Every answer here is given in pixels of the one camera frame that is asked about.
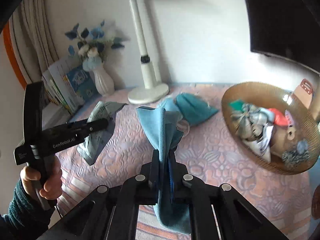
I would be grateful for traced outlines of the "dark teal sleeve forearm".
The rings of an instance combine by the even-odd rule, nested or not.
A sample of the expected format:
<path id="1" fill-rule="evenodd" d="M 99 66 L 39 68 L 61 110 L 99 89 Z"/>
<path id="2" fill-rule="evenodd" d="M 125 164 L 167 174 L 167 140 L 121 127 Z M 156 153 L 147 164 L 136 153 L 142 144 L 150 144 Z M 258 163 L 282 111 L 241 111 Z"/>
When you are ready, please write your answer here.
<path id="1" fill-rule="evenodd" d="M 37 239 L 48 230 L 55 209 L 44 210 L 29 196 L 22 181 L 16 184 L 8 213 L 1 215 L 1 239 Z"/>

